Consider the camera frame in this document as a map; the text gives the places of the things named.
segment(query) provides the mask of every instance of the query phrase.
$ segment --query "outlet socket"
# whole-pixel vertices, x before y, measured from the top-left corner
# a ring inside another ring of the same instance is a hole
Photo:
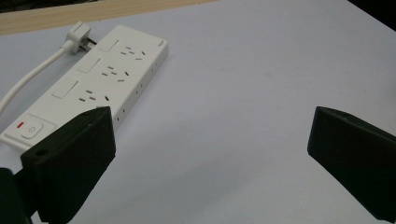
[[[117,26],[16,119],[0,140],[27,150],[76,115],[110,106],[116,131],[168,54],[167,42]]]

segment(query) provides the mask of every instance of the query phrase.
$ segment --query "white cable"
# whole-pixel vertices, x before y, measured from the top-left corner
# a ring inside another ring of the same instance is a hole
[[[73,28],[67,34],[66,41],[61,46],[61,48],[56,51],[52,56],[50,56],[46,61],[44,61],[42,64],[40,64],[30,73],[28,73],[25,77],[23,77],[1,100],[0,115],[3,113],[12,98],[14,98],[17,92],[20,91],[26,83],[28,83],[33,77],[43,71],[50,64],[58,60],[62,55],[66,54],[67,52],[76,53],[78,51],[78,48],[89,50],[90,48],[89,46],[87,46],[88,43],[96,44],[88,38],[90,30],[90,27],[80,21],[75,26],[73,26]]]

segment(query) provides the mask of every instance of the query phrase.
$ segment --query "white power strip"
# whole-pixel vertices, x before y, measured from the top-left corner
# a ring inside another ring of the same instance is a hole
[[[110,106],[114,131],[168,54],[167,42],[117,26],[0,135],[27,150],[76,115]]]

